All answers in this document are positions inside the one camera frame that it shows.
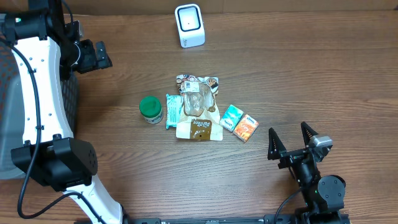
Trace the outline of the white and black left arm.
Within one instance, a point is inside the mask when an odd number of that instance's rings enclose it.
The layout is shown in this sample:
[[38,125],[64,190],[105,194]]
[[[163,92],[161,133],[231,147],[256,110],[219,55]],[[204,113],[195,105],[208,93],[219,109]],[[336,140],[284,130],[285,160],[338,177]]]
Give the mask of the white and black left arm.
[[23,146],[11,150],[13,164],[27,180],[49,186],[71,198],[92,223],[127,223],[123,206],[98,177],[91,143],[75,139],[68,122],[62,82],[75,72],[87,73],[112,65],[105,45],[83,39],[65,1],[30,1],[27,11],[8,13],[1,42],[17,62],[24,102]]

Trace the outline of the teal tissue pack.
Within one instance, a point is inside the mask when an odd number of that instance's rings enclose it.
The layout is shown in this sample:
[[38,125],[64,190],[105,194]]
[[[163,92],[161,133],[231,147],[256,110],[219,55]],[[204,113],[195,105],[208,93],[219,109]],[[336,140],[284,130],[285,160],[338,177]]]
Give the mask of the teal tissue pack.
[[233,132],[240,119],[243,117],[244,111],[234,105],[229,105],[223,117],[220,120],[220,125],[230,132]]

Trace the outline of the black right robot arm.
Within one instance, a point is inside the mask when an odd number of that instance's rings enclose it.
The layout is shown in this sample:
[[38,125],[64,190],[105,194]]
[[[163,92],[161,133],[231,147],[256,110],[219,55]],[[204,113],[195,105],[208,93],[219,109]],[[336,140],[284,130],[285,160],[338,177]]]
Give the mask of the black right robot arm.
[[[273,217],[264,217],[266,223],[349,223],[349,216],[340,213],[345,206],[345,180],[338,175],[322,177],[317,167],[333,147],[333,140],[318,134],[306,122],[300,126],[305,147],[294,151],[286,150],[276,131],[269,129],[267,158],[278,160],[279,169],[288,168],[299,189],[281,203]],[[281,215],[286,203],[298,194],[302,194],[305,206],[297,208],[293,214]]]

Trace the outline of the green lid jar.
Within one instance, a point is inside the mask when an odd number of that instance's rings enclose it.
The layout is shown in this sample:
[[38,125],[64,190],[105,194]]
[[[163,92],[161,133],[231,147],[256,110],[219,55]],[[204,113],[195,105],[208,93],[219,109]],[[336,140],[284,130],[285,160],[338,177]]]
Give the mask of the green lid jar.
[[146,96],[139,103],[139,110],[144,119],[150,124],[157,124],[163,118],[160,100],[154,96]]

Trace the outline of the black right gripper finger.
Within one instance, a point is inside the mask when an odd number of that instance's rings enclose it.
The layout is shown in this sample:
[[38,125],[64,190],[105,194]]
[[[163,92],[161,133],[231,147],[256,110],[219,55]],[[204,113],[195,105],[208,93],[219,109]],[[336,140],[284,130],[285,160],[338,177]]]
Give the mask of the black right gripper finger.
[[273,128],[269,129],[269,148],[267,158],[269,160],[280,159],[286,153],[286,148]]
[[305,121],[301,122],[301,130],[303,135],[304,144],[308,146],[312,136],[316,136],[318,133],[313,130]]

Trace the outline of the orange tissue pack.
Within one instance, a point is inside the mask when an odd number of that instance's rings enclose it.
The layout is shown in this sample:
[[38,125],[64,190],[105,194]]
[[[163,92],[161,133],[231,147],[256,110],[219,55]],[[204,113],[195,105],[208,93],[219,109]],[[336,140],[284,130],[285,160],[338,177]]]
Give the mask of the orange tissue pack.
[[254,118],[248,114],[245,114],[236,125],[233,133],[240,138],[240,140],[247,142],[258,126],[259,123]]

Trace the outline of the clear brown bread bag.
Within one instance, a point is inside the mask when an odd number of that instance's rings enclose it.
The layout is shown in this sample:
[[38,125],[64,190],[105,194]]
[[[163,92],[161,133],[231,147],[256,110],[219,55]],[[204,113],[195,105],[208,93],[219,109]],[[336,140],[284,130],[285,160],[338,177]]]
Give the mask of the clear brown bread bag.
[[216,104],[218,77],[178,75],[177,87],[182,96],[182,109],[176,127],[179,139],[221,141],[223,127]]

